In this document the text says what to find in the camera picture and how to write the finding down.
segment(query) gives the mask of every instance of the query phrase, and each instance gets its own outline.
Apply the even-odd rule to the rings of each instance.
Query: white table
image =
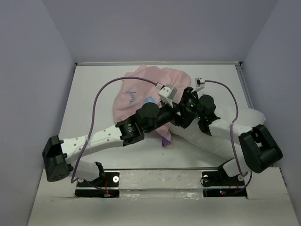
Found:
[[[184,70],[191,76],[227,84],[240,106],[247,106],[234,65],[165,65]],[[60,138],[87,134],[92,103],[99,88],[107,81],[136,70],[138,66],[79,66],[76,69]],[[101,94],[96,108],[95,131],[113,124],[112,105],[122,82],[111,84]],[[228,92],[214,84],[206,93],[233,104]],[[113,148],[85,157],[99,161],[105,168],[180,168],[216,167],[223,159],[206,153],[179,137],[163,148],[155,133],[135,145]],[[100,199],[75,198],[75,185],[68,179],[49,183],[43,173],[29,226],[297,226],[289,196],[278,168],[255,174],[248,197],[203,199]]]

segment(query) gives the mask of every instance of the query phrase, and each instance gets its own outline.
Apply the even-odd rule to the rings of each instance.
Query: robotic arm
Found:
[[[203,133],[229,140],[231,122],[215,115],[216,107],[211,96],[198,97],[197,91],[204,88],[204,83],[205,81],[195,89],[187,87],[178,104],[172,102],[177,92],[176,88],[158,83],[156,87],[159,89],[161,108],[155,103],[146,103],[126,120],[94,133],[83,156],[107,148],[134,144],[143,140],[145,133],[150,133],[168,122],[185,129],[197,117],[198,126]],[[281,150],[265,126],[251,128],[234,124],[232,131],[233,140],[241,145],[247,168],[251,171],[261,173],[282,158]],[[78,159],[86,141],[86,136],[64,140],[60,140],[58,136],[49,138],[42,153],[49,182],[64,179],[72,173],[74,162]],[[229,170],[229,165],[233,164],[236,165],[234,160],[229,161],[220,166],[219,170],[229,177],[234,176]],[[80,161],[75,176],[94,181],[104,178],[105,174],[100,163]]]

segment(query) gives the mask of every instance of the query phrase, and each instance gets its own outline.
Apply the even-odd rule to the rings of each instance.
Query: gray wall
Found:
[[[254,107],[282,148],[287,189],[301,223],[301,1],[280,0],[243,70]]]
[[[0,6],[0,225],[27,225],[74,63],[41,0]]]
[[[242,61],[277,0],[43,0],[76,62]]]

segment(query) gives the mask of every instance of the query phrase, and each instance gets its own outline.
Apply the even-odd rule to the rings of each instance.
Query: pink cloth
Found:
[[[173,101],[179,103],[185,88],[190,86],[190,76],[180,70],[172,68],[148,67],[142,65],[133,73],[126,73],[125,77],[135,76],[146,78],[163,85],[170,84],[178,89]],[[158,89],[154,85],[140,80],[123,80],[123,86],[120,93],[115,98],[113,105],[115,123],[127,119],[135,114],[136,110],[141,108],[144,103],[154,102],[161,106]],[[156,130],[163,138],[171,141],[169,125],[166,124]]]

